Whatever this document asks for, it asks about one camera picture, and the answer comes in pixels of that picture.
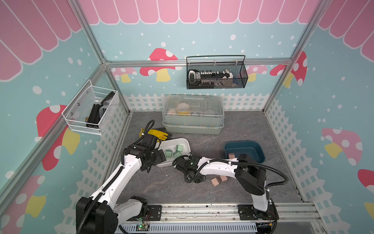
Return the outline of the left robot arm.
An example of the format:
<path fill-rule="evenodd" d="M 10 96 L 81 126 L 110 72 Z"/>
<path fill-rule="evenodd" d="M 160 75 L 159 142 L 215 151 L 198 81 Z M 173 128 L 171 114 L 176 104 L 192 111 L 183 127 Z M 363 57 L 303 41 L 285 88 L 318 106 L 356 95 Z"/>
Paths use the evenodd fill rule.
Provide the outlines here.
<path fill-rule="evenodd" d="M 133 196 L 127 202 L 116 202 L 137 171 L 149 172 L 151 168 L 166 161 L 156 144 L 159 140 L 149 134 L 155 121 L 151 120 L 145 132 L 124 149 L 121 162 L 90 197 L 82 197 L 76 204 L 76 231 L 78 234 L 113 234 L 121 224 L 131 218 L 144 221 L 149 216 L 148 202 Z"/>

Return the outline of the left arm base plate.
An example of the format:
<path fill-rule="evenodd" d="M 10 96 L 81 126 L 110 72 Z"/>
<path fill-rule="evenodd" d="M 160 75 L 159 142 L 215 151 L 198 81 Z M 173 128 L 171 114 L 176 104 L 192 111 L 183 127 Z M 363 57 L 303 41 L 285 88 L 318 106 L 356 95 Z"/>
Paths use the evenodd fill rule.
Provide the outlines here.
<path fill-rule="evenodd" d="M 140 222 L 160 221 L 161 213 L 162 213 L 161 205 L 149 205 L 146 213 L 132 217 L 128 219 L 128 221 L 140 221 Z"/>

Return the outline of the white plastic tray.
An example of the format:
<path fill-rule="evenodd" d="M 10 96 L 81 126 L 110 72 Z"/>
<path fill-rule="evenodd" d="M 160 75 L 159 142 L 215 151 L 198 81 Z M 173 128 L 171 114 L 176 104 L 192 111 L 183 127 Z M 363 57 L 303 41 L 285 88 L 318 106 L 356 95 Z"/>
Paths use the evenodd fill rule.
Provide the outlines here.
<path fill-rule="evenodd" d="M 171 140 L 166 140 L 163 141 L 162 143 L 157 143 L 156 147 L 159 147 L 160 150 L 162 150 L 164 153 L 166 150 L 172 150 L 173 153 L 176 151 L 176 145 L 183 145 L 184 150 L 181 152 L 183 155 L 182 156 L 188 156 L 191 152 L 190 144 L 185 138 L 177 138 L 177 139 L 171 139 Z M 157 165 L 157 167 L 166 167 L 166 166 L 171 166 L 172 162 L 176 158 L 172 156 L 171 158 L 166 158 L 165 162 L 162 162 Z"/>

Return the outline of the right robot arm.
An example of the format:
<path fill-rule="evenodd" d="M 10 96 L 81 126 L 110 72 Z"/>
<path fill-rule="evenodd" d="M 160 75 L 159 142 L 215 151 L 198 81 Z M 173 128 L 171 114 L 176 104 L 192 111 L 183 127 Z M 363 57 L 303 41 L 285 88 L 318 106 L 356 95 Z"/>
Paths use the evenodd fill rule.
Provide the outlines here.
<path fill-rule="evenodd" d="M 289 181 L 285 173 L 260 164 L 247 155 L 230 160 L 180 156 L 172 166 L 184 174 L 187 183 L 203 182 L 207 175 L 235 178 L 252 197 L 252 207 L 242 213 L 256 220 L 265 220 L 272 213 L 269 210 L 273 203 L 268 195 L 270 187 L 285 185 Z"/>

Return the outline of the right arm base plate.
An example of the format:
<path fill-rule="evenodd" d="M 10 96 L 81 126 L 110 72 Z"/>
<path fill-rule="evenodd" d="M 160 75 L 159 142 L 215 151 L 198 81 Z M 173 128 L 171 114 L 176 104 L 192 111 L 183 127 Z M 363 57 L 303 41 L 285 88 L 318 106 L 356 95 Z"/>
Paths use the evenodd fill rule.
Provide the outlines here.
<path fill-rule="evenodd" d="M 253 208 L 252 204 L 242 204 L 238 205 L 238 214 L 241 221 L 244 220 L 278 220 L 279 215 L 275 211 L 274 205 L 269 204 L 268 210 L 266 212 L 258 211 Z"/>

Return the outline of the dark teal plastic tray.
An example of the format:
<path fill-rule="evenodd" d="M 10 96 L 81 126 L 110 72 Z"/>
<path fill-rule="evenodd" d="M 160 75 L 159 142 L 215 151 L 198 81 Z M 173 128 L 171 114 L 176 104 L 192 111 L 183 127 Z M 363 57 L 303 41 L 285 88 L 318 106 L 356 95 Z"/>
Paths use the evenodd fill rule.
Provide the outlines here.
<path fill-rule="evenodd" d="M 224 151 L 227 159 L 229 154 L 234 154 L 236 158 L 241 154 L 246 154 L 258 163 L 264 163 L 266 159 L 261 145 L 253 140 L 229 142 L 225 145 Z"/>

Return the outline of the green plug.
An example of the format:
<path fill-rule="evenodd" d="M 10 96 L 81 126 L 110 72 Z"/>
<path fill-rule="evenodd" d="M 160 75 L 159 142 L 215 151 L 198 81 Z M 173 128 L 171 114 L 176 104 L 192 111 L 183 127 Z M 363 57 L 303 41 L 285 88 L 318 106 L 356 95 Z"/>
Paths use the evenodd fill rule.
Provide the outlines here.
<path fill-rule="evenodd" d="M 173 151 L 172 150 L 166 150 L 164 154 L 165 154 L 166 158 L 171 158 L 173 156 Z"/>
<path fill-rule="evenodd" d="M 180 151 L 175 151 L 174 153 L 173 153 L 173 156 L 175 157 L 175 158 L 178 158 L 178 157 L 180 157 L 180 156 L 182 156 L 183 154 L 180 152 Z"/>
<path fill-rule="evenodd" d="M 176 152 L 183 152 L 184 150 L 184 146 L 183 145 L 176 145 L 176 148 L 175 148 Z"/>

